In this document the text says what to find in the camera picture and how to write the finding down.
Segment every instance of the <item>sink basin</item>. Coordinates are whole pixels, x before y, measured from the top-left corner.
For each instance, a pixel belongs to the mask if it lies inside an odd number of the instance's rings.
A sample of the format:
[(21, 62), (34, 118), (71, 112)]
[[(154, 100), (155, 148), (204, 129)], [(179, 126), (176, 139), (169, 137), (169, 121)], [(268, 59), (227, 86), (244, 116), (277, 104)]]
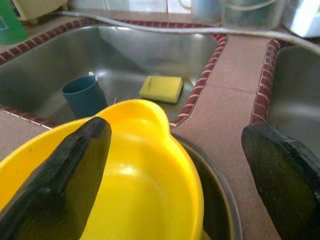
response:
[(320, 57), (298, 46), (278, 53), (268, 122), (320, 158)]
[(62, 124), (75, 119), (61, 94), (94, 72), (110, 104), (139, 98), (149, 75), (183, 78), (177, 104), (158, 103), (173, 120), (212, 56), (211, 35), (170, 34), (115, 26), (68, 31), (0, 66), (0, 103)]

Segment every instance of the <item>yellow sponge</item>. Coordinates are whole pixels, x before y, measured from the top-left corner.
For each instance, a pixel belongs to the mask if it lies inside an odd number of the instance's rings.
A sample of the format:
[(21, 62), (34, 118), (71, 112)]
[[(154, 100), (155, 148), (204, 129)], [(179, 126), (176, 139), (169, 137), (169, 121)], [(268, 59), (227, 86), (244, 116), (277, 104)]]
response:
[(140, 96), (144, 99), (166, 103), (177, 103), (183, 81), (176, 76), (148, 76), (140, 89)]

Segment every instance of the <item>yellow plastic basin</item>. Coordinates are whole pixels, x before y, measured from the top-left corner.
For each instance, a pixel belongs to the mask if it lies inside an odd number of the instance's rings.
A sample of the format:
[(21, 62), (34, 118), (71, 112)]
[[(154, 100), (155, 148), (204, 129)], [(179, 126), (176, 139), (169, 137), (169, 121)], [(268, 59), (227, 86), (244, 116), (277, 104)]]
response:
[[(164, 111), (150, 101), (128, 100), (97, 116), (111, 125), (111, 145), (81, 240), (201, 239), (201, 182), (189, 155), (170, 135)], [(47, 131), (0, 162), (0, 210), (62, 139), (88, 119)]]

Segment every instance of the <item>tiled countertop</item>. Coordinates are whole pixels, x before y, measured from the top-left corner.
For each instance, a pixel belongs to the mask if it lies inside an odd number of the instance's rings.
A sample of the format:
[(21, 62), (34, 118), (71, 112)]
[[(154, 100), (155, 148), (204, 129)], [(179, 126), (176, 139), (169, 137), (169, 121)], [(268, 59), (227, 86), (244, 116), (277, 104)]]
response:
[[(116, 19), (186, 22), (188, 14), (105, 12), (83, 10)], [(72, 17), (54, 17), (28, 27), (34, 37)], [(242, 129), (250, 123), (260, 76), (270, 39), (228, 36), (228, 43), (197, 104), (181, 125), (172, 131), (200, 146), (222, 170), (234, 193), (243, 236), (246, 240), (280, 239), (255, 187), (254, 179), (241, 147)], [(0, 46), (0, 52), (11, 46)], [(0, 160), (18, 146), (47, 129), (0, 112)]]

